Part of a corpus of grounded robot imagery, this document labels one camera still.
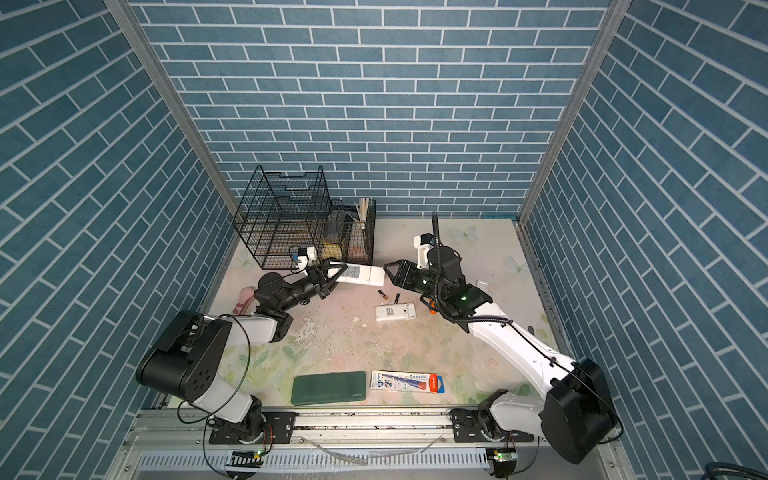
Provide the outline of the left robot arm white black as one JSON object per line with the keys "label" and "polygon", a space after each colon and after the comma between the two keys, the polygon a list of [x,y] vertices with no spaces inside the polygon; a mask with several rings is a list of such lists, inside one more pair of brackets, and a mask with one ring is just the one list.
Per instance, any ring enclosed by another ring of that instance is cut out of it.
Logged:
{"label": "left robot arm white black", "polygon": [[255,364],[252,348],[281,341],[293,322],[289,310],[328,297],[347,270],[335,259],[304,257],[295,281],[278,272],[264,274],[235,313],[179,312],[140,361],[136,381],[202,412],[200,421],[232,443],[265,441],[269,428],[262,403],[243,390]]}

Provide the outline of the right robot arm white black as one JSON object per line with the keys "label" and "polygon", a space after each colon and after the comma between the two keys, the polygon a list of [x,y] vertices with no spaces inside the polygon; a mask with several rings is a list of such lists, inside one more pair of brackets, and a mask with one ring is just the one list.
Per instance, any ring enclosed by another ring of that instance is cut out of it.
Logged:
{"label": "right robot arm white black", "polygon": [[478,410],[489,435],[517,430],[543,438],[571,464],[615,440],[621,421],[597,363],[577,361],[520,327],[484,287],[467,280],[460,254],[433,234],[416,237],[415,248],[416,260],[385,264],[392,285],[417,293],[430,311],[492,347],[536,393],[499,390],[483,401]]}

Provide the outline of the white remote control with screen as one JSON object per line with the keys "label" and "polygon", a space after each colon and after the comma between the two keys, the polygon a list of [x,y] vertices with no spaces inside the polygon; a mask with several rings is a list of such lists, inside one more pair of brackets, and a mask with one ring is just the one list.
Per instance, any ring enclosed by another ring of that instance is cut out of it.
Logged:
{"label": "white remote control with screen", "polygon": [[383,287],[385,271],[382,267],[346,264],[337,281],[339,283]]}

